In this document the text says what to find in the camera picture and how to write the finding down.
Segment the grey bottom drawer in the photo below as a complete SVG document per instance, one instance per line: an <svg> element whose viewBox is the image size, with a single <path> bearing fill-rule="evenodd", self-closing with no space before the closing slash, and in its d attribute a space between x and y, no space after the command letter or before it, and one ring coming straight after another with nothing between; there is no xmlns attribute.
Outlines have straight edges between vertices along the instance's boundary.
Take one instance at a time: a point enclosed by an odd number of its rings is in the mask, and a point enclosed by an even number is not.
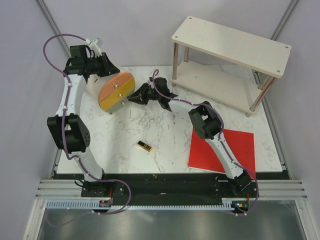
<svg viewBox="0 0 320 240"><path fill-rule="evenodd" d="M121 100L118 100L115 104L113 104L108 110L107 112L109 114L115 113L118 110L120 110L122 107L124 107L128 102L127 97L122 98Z"/></svg>

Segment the cream drawer organizer shell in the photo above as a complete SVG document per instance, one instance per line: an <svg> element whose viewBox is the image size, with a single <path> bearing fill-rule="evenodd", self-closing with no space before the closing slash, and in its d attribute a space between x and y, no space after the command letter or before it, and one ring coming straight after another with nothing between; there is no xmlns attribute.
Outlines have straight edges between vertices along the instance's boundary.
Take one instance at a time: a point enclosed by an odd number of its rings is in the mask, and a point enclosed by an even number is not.
<svg viewBox="0 0 320 240"><path fill-rule="evenodd" d="M125 72L127 71L122 66L106 57L106 73L90 75L85 91L99 102L119 88L116 87L119 83L114 77Z"/></svg>

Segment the orange top drawer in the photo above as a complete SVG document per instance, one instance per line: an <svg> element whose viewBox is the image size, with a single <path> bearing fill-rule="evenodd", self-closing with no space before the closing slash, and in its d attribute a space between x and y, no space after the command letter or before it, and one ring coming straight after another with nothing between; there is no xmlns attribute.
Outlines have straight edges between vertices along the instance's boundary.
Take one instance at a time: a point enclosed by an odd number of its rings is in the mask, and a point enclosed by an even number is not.
<svg viewBox="0 0 320 240"><path fill-rule="evenodd" d="M120 73L116 74L115 76L113 76L101 88L99 95L98 95L98 101L101 102L102 100L107 98L109 95L111 95L117 89L119 89L124 84L129 82L132 78L133 78L133 75L128 72L120 72Z"/></svg>

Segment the yellow drawer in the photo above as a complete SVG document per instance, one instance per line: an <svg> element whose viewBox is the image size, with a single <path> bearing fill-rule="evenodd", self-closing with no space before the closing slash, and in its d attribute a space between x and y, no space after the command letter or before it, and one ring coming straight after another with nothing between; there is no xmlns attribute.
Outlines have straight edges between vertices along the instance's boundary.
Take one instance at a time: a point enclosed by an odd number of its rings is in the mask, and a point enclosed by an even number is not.
<svg viewBox="0 0 320 240"><path fill-rule="evenodd" d="M117 101L121 100L124 97L128 97L135 91L136 83L135 79L132 78L129 82L125 83L123 86L118 88L115 92L109 95L104 100L98 102L100 108L107 112L107 110L114 105Z"/></svg>

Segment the gold black lipstick box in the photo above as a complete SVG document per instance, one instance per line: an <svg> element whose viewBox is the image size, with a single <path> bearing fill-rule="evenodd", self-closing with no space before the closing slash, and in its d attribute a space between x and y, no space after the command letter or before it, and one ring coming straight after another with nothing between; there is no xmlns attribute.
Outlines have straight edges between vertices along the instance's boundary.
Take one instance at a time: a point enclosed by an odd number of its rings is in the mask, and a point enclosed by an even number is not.
<svg viewBox="0 0 320 240"><path fill-rule="evenodd" d="M137 142L137 145L148 152L151 152L153 150L153 148L150 145L144 143L141 140Z"/></svg>

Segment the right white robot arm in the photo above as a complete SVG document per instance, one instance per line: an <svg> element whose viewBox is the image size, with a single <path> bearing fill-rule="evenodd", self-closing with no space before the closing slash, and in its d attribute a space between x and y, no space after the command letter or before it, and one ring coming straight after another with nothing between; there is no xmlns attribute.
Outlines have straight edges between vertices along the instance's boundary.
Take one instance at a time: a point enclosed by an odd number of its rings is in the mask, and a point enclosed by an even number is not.
<svg viewBox="0 0 320 240"><path fill-rule="evenodd" d="M223 166L225 175L232 181L229 191L235 197L242 196L251 184L252 172L242 166L229 147L221 116L208 101L191 103L170 92L167 80L162 77L150 79L127 97L128 101L147 105L149 101L157 101L160 106L173 113L187 113L193 130L198 137L205 140L212 148Z"/></svg>

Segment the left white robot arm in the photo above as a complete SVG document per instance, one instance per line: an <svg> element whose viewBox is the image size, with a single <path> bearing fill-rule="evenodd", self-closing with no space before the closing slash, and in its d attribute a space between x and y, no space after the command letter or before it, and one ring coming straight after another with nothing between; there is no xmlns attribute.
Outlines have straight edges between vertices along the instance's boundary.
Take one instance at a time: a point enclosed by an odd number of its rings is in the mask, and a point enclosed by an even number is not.
<svg viewBox="0 0 320 240"><path fill-rule="evenodd" d="M55 115L47 118L47 126L58 149L66 158L74 160L80 167L84 179L94 182L92 191L99 197L106 196L110 185L104 179L104 170L97 163L90 149L90 131L80 117L82 96L91 75L107 77L120 70L100 49L99 38L84 39L81 45L70 47L70 58L63 70L64 89L60 105Z"/></svg>

